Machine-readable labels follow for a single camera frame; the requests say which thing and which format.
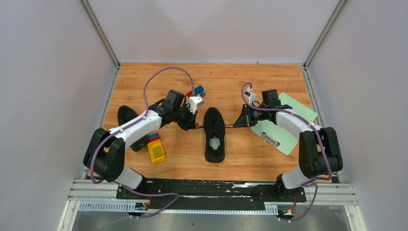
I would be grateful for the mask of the black shoelace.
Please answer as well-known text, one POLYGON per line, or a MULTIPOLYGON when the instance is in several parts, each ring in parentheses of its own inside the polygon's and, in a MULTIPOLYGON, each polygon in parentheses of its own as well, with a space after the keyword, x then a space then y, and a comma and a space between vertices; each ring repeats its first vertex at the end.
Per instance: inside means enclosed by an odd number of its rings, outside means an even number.
MULTIPOLYGON (((203 126, 200 126, 199 124, 195 124, 195 126, 192 127, 191 129, 203 129, 203 128, 204 128, 203 126)), ((232 126, 232 124, 228 124, 224 128, 234 128, 234 127, 232 126)))

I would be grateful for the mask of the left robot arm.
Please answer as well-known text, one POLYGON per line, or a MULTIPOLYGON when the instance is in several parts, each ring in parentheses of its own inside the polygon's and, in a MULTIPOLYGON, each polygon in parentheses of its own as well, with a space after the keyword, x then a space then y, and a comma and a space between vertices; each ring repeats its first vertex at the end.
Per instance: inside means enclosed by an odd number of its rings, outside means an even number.
POLYGON ((129 187, 136 199, 147 194, 143 175, 125 166, 125 152, 149 133, 175 122, 183 130, 195 127, 197 109, 204 104, 200 95, 186 97, 170 90, 164 99, 152 104, 142 115, 111 130, 94 131, 83 164, 107 182, 129 187))

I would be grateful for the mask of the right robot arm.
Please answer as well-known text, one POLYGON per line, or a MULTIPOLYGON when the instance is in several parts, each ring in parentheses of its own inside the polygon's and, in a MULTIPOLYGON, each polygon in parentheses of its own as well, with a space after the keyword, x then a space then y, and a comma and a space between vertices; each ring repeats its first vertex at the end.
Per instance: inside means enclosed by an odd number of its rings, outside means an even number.
POLYGON ((299 143, 298 165, 278 177, 275 195, 287 201, 294 189, 315 180, 331 180, 333 173, 344 167, 336 130, 307 121, 292 106, 282 104, 276 90, 262 92, 262 102, 254 106, 256 94, 251 87, 242 87, 244 104, 235 128, 253 127, 259 121, 269 121, 296 137, 299 143))

